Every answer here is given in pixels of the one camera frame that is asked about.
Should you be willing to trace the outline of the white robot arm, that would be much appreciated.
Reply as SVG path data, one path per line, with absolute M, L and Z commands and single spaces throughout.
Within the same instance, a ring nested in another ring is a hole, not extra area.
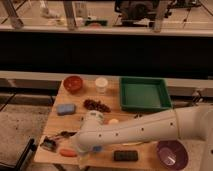
M 80 130 L 71 138 L 80 155 L 94 146 L 138 141 L 189 140 L 205 141 L 199 171 L 213 171 L 213 106 L 193 106 L 164 110 L 140 118 L 103 124 L 104 115 L 96 110 L 86 113 Z

